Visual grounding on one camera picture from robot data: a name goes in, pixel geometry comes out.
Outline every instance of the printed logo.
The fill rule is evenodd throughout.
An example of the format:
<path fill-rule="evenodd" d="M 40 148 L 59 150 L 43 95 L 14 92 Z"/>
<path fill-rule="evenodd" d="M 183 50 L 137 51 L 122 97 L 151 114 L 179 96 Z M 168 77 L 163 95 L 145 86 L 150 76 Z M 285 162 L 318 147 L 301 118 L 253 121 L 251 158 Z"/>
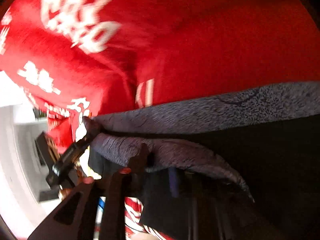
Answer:
<path fill-rule="evenodd" d="M 76 130 L 76 141 L 82 139 L 86 134 L 87 130 L 84 126 L 84 123 L 82 122 L 82 117 L 83 116 L 90 116 L 90 110 L 88 109 L 90 102 L 87 101 L 87 99 L 84 98 L 78 98 L 78 99 L 72 99 L 71 100 L 73 105 L 67 105 L 67 108 L 71 110 L 76 110 L 79 114 L 79 126 Z"/>
<path fill-rule="evenodd" d="M 5 40 L 7 38 L 8 32 L 10 27 L 8 25 L 12 21 L 12 16 L 11 13 L 9 12 L 10 8 L 7 10 L 7 12 L 4 14 L 2 20 L 1 20 L 1 25 L 4 26 L 0 32 L 0 55 L 3 55 L 5 52 Z"/>
<path fill-rule="evenodd" d="M 41 0 L 41 21 L 45 28 L 68 36 L 73 42 L 71 48 L 79 44 L 86 54 L 98 53 L 107 48 L 106 43 L 115 35 L 120 24 L 114 21 L 99 22 L 98 12 L 112 0 L 95 0 L 84 4 L 85 1 Z M 50 12 L 58 11 L 58 15 L 49 18 Z"/>
<path fill-rule="evenodd" d="M 31 95 L 31 93 L 29 92 L 29 90 L 24 88 L 23 91 L 24 91 L 25 95 L 30 99 L 30 101 L 31 101 L 31 103 L 33 104 L 33 106 L 34 106 L 35 108 L 39 109 L 39 106 L 38 106 L 35 98 Z"/>
<path fill-rule="evenodd" d="M 143 102 L 141 100 L 141 90 L 144 85 L 144 82 L 138 85 L 136 93 L 136 103 L 138 104 L 139 108 L 152 106 L 154 82 L 154 78 L 146 81 L 145 106 L 143 106 Z"/>
<path fill-rule="evenodd" d="M 63 117 L 70 117 L 70 112 L 68 110 L 65 110 L 63 108 L 57 107 L 57 106 L 51 106 L 48 103 L 44 103 L 44 107 L 47 108 L 47 116 L 49 116 L 50 118 L 59 118 L 61 116 Z"/>
<path fill-rule="evenodd" d="M 17 74 L 19 76 L 25 77 L 30 84 L 40 87 L 47 93 L 53 92 L 60 95 L 61 91 L 53 87 L 53 78 L 50 77 L 46 70 L 42 69 L 39 72 L 36 65 L 31 61 L 28 61 L 23 68 L 25 71 L 22 69 L 18 70 Z"/>

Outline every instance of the striped fabric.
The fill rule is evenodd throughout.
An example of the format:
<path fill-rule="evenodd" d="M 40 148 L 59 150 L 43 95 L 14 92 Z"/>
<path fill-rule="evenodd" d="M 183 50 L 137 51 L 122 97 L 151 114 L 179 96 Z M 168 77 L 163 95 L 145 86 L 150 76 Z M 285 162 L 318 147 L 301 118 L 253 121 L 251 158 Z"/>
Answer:
<path fill-rule="evenodd" d="M 138 232 L 152 234 L 159 240 L 173 240 L 171 237 L 139 223 L 143 210 L 143 205 L 140 200 L 137 198 L 126 197 L 124 200 L 124 206 L 126 240 L 130 240 L 131 237 Z"/>

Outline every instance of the gray fleece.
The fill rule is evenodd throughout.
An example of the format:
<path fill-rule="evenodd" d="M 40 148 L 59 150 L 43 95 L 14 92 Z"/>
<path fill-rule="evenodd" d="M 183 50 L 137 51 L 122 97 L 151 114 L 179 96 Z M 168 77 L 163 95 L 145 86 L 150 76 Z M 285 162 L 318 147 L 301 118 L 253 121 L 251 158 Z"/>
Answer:
<path fill-rule="evenodd" d="M 143 143 L 155 156 L 154 165 L 146 168 L 147 172 L 168 167 L 187 169 L 214 179 L 227 179 L 250 194 L 241 175 L 221 156 L 214 154 L 200 144 L 178 139 L 116 137 L 100 133 L 90 144 L 90 147 L 113 163 L 127 166 L 129 159 L 139 153 Z"/>
<path fill-rule="evenodd" d="M 113 132 L 196 134 L 257 123 L 320 114 L 319 82 L 273 84 L 236 93 L 151 106 L 94 120 Z M 228 179 L 249 189 L 240 174 L 211 150 L 185 140 L 115 137 L 100 134 L 90 144 L 106 159 L 126 166 L 141 144 L 155 154 L 156 171 L 166 167 L 189 169 L 214 179 Z"/>
<path fill-rule="evenodd" d="M 95 117 L 107 130 L 196 134 L 320 114 L 320 83 L 281 83 Z"/>

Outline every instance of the red t-shirt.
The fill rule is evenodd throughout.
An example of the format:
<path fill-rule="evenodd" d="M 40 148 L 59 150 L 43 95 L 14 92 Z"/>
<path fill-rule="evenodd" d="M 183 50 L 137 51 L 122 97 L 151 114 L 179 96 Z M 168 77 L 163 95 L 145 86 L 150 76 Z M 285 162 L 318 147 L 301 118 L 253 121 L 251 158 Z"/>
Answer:
<path fill-rule="evenodd" d="M 83 115 L 320 78 L 299 0 L 15 0 L 1 24 L 0 68 L 73 139 Z"/>

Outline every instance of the red dot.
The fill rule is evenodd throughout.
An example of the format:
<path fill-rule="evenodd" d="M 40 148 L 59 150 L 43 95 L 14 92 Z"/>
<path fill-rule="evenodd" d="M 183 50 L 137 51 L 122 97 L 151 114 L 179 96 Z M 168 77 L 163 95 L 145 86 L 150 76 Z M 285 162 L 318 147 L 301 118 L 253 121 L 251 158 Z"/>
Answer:
<path fill-rule="evenodd" d="M 120 174 L 129 174 L 131 173 L 131 169 L 130 168 L 122 168 L 121 170 L 119 170 Z"/>

